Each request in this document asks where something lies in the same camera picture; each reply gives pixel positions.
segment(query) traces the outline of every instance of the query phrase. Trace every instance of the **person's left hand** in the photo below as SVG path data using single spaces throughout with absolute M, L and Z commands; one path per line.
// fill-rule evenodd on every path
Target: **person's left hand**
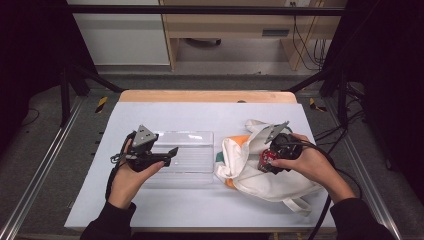
M 131 142 L 131 140 L 127 142 L 124 153 L 127 152 Z M 125 158 L 123 158 L 120 164 L 125 163 L 125 161 Z M 117 208 L 128 209 L 141 185 L 143 185 L 149 177 L 157 173 L 163 165 L 163 161 L 157 162 L 141 172 L 135 172 L 128 164 L 123 164 L 118 169 L 112 182 L 108 202 Z

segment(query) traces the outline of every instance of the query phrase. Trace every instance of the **white table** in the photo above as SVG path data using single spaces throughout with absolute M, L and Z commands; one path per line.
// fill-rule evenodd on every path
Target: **white table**
M 212 101 L 217 102 L 206 103 L 211 101 L 211 95 L 219 96 L 212 98 Z M 234 99 L 249 103 L 231 102 Z M 271 103 L 258 103 L 266 102 L 267 99 L 271 99 Z M 110 116 L 99 149 L 65 227 L 83 230 L 90 221 L 97 218 L 105 201 L 106 183 L 113 167 L 109 158 L 119 152 L 126 135 L 136 130 L 140 124 L 152 131 L 212 131 L 216 154 L 222 150 L 220 148 L 224 137 L 248 133 L 244 127 L 248 119 L 268 123 L 288 120 L 294 132 L 313 139 L 302 106 L 296 103 L 294 96 L 287 93 L 124 92 Z M 315 226 L 326 197 L 325 191 L 304 197 L 313 210 L 308 217 L 303 217 L 293 213 L 283 203 L 267 202 L 230 189 L 217 178 L 208 184 L 186 187 L 142 188 L 133 200 L 137 210 L 131 226 L 134 231 L 162 232 L 309 230 Z M 327 214 L 322 229 L 335 231 L 330 214 Z

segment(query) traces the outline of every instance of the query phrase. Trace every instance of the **white bag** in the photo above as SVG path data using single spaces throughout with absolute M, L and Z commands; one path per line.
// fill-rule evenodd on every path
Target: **white bag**
M 284 202 L 292 211 L 308 216 L 311 206 L 301 197 L 323 189 L 296 171 L 277 175 L 258 170 L 259 154 L 269 148 L 265 140 L 272 124 L 249 120 L 246 128 L 251 135 L 225 138 L 222 142 L 224 162 L 215 164 L 215 174 L 228 186 L 270 202 Z M 290 128 L 281 132 L 291 133 Z

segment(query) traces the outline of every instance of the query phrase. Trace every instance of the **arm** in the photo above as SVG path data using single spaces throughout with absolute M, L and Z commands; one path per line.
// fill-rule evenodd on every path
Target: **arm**
M 309 142 L 306 136 L 293 136 Z M 374 219 L 365 202 L 356 198 L 350 186 L 318 150 L 304 147 L 298 159 L 277 159 L 271 164 L 293 169 L 327 190 L 334 202 L 330 211 L 336 223 L 338 239 L 394 239 L 390 232 Z
M 111 193 L 99 217 L 92 221 L 81 235 L 82 240 L 127 240 L 131 237 L 130 222 L 136 206 L 132 199 L 141 185 L 158 172 L 164 162 L 158 162 L 139 173 L 134 172 L 125 159 L 115 175 Z

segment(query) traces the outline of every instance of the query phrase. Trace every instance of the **clear plastic tray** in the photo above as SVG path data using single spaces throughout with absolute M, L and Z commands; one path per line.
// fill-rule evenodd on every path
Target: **clear plastic tray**
M 149 178 L 144 187 L 189 187 L 213 182 L 214 138 L 213 132 L 155 132 L 159 139 L 153 153 L 167 153 L 178 147 L 169 167 L 163 167 Z

